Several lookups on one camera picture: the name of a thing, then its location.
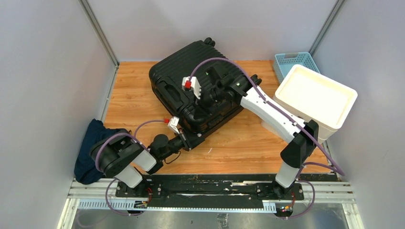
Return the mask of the black ribbed hard-shell suitcase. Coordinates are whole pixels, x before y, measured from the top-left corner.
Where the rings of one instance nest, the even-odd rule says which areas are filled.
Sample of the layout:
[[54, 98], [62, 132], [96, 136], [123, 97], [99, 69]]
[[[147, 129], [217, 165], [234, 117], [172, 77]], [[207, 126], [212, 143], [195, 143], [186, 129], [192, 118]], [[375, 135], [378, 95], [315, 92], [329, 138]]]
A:
[[[219, 76], [231, 74], [233, 77], [242, 73], [237, 66], [227, 62], [226, 57], [214, 46], [215, 41], [210, 37], [192, 42], [152, 66], [149, 71], [154, 94], [172, 116], [179, 118], [180, 129], [196, 134], [203, 141], [243, 110], [240, 105], [229, 101], [222, 102], [214, 109], [204, 109], [192, 91], [182, 89], [183, 77], [195, 76], [203, 89], [209, 89], [213, 85], [213, 78], [207, 76], [206, 72]], [[256, 74], [251, 77], [261, 84], [262, 80]]]

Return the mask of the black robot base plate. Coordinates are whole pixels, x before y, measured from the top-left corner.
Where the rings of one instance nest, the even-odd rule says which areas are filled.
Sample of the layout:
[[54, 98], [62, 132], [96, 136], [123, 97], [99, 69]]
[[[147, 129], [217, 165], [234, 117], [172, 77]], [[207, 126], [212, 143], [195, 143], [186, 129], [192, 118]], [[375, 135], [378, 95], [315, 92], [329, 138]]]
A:
[[230, 175], [147, 175], [145, 181], [130, 188], [118, 182], [116, 197], [146, 198], [150, 206], [163, 208], [262, 208], [264, 200], [304, 200], [295, 183], [286, 194], [276, 194], [274, 174]]

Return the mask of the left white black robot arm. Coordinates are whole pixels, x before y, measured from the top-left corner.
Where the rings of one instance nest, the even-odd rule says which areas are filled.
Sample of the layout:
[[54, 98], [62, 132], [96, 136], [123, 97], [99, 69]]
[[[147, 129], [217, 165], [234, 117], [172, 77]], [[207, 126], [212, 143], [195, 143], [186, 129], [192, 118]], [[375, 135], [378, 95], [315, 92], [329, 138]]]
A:
[[203, 140], [180, 129], [173, 139], [166, 135], [155, 136], [146, 147], [128, 131], [106, 137], [94, 144], [89, 152], [97, 171], [107, 178], [116, 178], [126, 192], [141, 197], [151, 192], [147, 179], [139, 171], [154, 174], [163, 167], [163, 161], [181, 149], [190, 151]]

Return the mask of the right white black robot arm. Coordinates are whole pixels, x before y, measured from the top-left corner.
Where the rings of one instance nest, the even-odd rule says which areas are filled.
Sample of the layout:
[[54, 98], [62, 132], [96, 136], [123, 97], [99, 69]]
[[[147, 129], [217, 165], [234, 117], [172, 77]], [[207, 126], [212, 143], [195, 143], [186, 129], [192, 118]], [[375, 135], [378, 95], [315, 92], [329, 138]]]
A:
[[285, 199], [302, 171], [303, 164], [317, 146], [319, 125], [314, 121], [304, 121], [274, 102], [255, 82], [254, 77], [241, 73], [237, 77], [231, 74], [219, 76], [206, 72], [213, 78], [213, 85], [203, 89], [196, 77], [190, 77], [184, 84], [192, 88], [198, 103], [213, 106], [215, 103], [234, 102], [257, 115], [270, 131], [283, 139], [287, 146], [281, 151], [282, 163], [270, 190], [260, 189], [259, 194], [274, 195]]

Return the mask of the light blue plastic basket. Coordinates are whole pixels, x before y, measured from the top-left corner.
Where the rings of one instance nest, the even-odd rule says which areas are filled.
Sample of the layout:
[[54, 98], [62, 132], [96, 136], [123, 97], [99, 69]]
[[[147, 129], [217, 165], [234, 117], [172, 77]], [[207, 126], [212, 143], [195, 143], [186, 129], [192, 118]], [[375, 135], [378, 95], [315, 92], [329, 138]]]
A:
[[288, 72], [296, 64], [320, 73], [309, 52], [278, 53], [275, 55], [273, 69], [279, 83], [282, 83]]

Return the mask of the white three-drawer storage unit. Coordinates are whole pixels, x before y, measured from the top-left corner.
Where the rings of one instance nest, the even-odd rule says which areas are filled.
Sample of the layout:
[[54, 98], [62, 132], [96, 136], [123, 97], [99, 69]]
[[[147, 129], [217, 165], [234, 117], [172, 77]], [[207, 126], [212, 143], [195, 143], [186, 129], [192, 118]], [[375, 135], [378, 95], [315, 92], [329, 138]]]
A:
[[342, 127], [358, 97], [354, 89], [299, 64], [280, 85], [264, 83], [263, 90], [295, 116], [315, 120], [321, 144]]

